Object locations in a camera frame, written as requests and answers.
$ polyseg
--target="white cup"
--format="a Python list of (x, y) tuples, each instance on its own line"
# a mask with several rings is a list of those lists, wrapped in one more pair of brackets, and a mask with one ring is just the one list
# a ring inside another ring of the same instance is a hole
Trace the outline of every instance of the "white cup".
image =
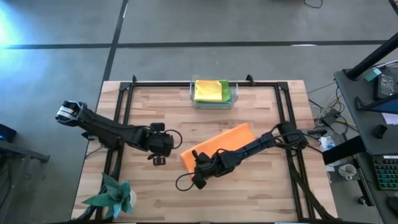
[(338, 173), (346, 180), (352, 180), (353, 176), (356, 175), (355, 166), (351, 164), (343, 165), (338, 168)]

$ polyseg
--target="black desk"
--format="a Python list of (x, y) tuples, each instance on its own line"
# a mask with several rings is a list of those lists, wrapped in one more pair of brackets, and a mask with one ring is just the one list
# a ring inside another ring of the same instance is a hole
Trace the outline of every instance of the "black desk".
[[(391, 72), (398, 73), (398, 68), (390, 68)], [(360, 137), (356, 140), (362, 140), (366, 152), (360, 152), (355, 155), (358, 165), (361, 168), (363, 176), (366, 180), (366, 187), (371, 194), (376, 208), (379, 210), (380, 216), (384, 224), (398, 223), (398, 217), (395, 216), (387, 207), (387, 195), (393, 197), (395, 192), (379, 191), (374, 182), (372, 164), (370, 163), (370, 155), (380, 154), (397, 154), (398, 152), (398, 126), (389, 125), (383, 139), (376, 139), (372, 135), (372, 130), (376, 125), (386, 125), (382, 114), (367, 111), (357, 111), (354, 105), (354, 98), (360, 97), (365, 103), (373, 102), (373, 83), (367, 82), (365, 79), (353, 82), (349, 80), (344, 72), (335, 73), (336, 83), (341, 90), (341, 94), (346, 102), (347, 108), (353, 117), (355, 125), (358, 129)]]

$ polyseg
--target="desk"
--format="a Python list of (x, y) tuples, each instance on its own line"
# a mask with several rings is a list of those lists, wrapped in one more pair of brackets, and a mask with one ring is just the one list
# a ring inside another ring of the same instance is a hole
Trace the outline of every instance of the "desk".
[[(394, 73), (398, 72), (398, 68), (390, 68), (390, 70)], [(373, 182), (373, 165), (369, 161), (369, 154), (396, 154), (397, 148), (393, 146), (396, 146), (398, 126), (389, 125), (383, 139), (376, 139), (372, 136), (372, 129), (376, 125), (385, 125), (384, 119), (380, 113), (357, 111), (354, 105), (354, 98), (358, 96), (364, 102), (372, 102), (373, 83), (369, 83), (365, 79), (352, 82), (346, 77), (344, 72), (336, 72), (335, 78), (366, 149), (366, 152), (360, 152), (356, 155), (356, 160), (364, 178)], [(386, 194), (383, 191), (379, 191), (372, 183), (363, 183), (367, 185), (383, 223), (398, 223), (398, 217), (387, 207)], [(395, 194), (395, 192), (386, 193), (389, 197), (393, 197)]]
[[(120, 82), (104, 82), (97, 113), (113, 119), (119, 85)], [(298, 128), (312, 129), (304, 82), (289, 81), (289, 89)], [(125, 147), (119, 179), (130, 180), (137, 204), (132, 215), (121, 213), (116, 222), (297, 221), (285, 151), (279, 148), (262, 151), (242, 162), (234, 172), (209, 179), (203, 190), (179, 192), (175, 188), (175, 179), (187, 172), (179, 156), (181, 152), (242, 123), (249, 123), (257, 137), (279, 123), (273, 88), (239, 87), (234, 108), (220, 111), (195, 110), (189, 87), (134, 87), (129, 124), (152, 122), (164, 122), (166, 129), (180, 131), (183, 143), (172, 151), (165, 166), (157, 167), (147, 160), (148, 153)], [(318, 147), (317, 142), (310, 142)], [(91, 142), (87, 152), (98, 146)], [(83, 200), (98, 193), (105, 157), (106, 150), (102, 149), (86, 159), (72, 218), (83, 213)], [(311, 190), (328, 212), (337, 217), (322, 155), (307, 149), (303, 157)], [(190, 180), (186, 178), (178, 184), (185, 188)]]

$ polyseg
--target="keyboard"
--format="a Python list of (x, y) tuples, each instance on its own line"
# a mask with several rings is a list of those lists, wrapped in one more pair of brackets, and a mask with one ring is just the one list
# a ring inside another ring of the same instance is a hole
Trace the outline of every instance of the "keyboard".
[(379, 190), (398, 190), (398, 159), (373, 157), (373, 166)]

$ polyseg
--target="green leaf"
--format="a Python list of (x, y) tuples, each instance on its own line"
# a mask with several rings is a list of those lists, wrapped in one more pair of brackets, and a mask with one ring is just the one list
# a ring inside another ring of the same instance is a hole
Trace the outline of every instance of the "green leaf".
[(122, 203), (122, 211), (126, 212), (126, 213), (132, 213), (132, 208), (131, 208), (131, 204), (130, 204), (130, 200), (125, 200)]
[(111, 186), (106, 186), (106, 188), (113, 200), (120, 202), (123, 199), (123, 192), (121, 190)]
[(113, 179), (112, 177), (102, 173), (103, 179), (104, 179), (104, 184), (106, 186), (106, 188), (108, 188), (108, 186), (114, 187), (116, 189), (120, 189), (120, 185), (119, 183)]
[(104, 219), (111, 218), (112, 216), (113, 216), (113, 206), (110, 206), (108, 208), (108, 211), (106, 212), (106, 215), (105, 215)]
[(91, 198), (83, 201), (82, 203), (85, 203), (87, 205), (106, 207), (106, 206), (112, 206), (113, 202), (114, 200), (112, 199), (109, 193), (103, 193), (92, 196)]
[(113, 218), (114, 219), (118, 218), (118, 215), (120, 213), (121, 208), (122, 208), (122, 204), (121, 203), (113, 204)]
[(126, 198), (130, 195), (130, 181), (126, 180), (121, 186), (120, 189), (123, 192), (123, 198)]

